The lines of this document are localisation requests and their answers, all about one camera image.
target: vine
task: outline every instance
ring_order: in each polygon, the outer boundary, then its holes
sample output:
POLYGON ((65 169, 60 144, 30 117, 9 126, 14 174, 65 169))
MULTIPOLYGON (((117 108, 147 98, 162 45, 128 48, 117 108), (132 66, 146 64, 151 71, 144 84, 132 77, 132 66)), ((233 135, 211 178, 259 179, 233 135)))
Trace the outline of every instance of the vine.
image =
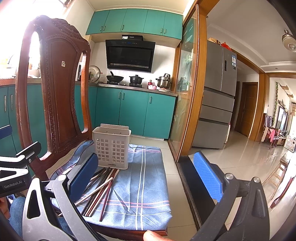
POLYGON ((279 83, 276 83, 276 99, 274 102, 274 115, 272 116, 272 125, 274 125, 274 122, 276 120, 276 109, 277 109, 277 101, 278 101, 278 91, 279 91, 279 83))

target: pink bowl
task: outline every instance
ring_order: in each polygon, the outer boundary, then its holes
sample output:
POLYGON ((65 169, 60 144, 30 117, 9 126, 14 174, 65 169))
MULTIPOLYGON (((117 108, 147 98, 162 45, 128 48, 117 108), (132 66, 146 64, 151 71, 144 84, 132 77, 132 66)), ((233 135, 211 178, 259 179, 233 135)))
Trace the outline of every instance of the pink bowl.
POLYGON ((148 85, 148 89, 150 90, 156 90, 157 86, 156 85, 148 85))

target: ceiling lamp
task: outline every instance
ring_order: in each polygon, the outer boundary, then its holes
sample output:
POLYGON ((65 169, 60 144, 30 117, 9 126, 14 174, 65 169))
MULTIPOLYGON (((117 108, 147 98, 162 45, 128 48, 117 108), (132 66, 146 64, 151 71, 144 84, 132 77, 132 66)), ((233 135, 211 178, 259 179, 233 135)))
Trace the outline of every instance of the ceiling lamp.
POLYGON ((281 38, 283 41, 283 45, 284 47, 291 51, 291 52, 296 52, 296 40, 293 37, 293 35, 291 35, 289 33, 288 30, 285 29, 285 34, 283 35, 283 37, 281 38))

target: pot lid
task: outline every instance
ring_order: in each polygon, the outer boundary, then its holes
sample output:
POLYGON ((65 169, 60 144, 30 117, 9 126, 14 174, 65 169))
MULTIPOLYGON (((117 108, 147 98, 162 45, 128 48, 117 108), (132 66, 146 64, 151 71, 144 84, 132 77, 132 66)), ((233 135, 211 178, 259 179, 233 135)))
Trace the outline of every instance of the pot lid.
POLYGON ((143 79, 141 77, 139 77, 137 74, 135 76, 130 76, 130 78, 139 78, 139 79, 143 79))

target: refrigerator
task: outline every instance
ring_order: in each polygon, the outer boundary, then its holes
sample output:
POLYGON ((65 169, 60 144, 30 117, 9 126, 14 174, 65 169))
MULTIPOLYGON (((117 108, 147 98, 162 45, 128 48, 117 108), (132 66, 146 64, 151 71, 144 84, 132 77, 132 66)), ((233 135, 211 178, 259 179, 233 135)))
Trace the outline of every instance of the refrigerator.
POLYGON ((192 146, 223 148, 234 105, 237 55, 207 42, 204 96, 192 146))

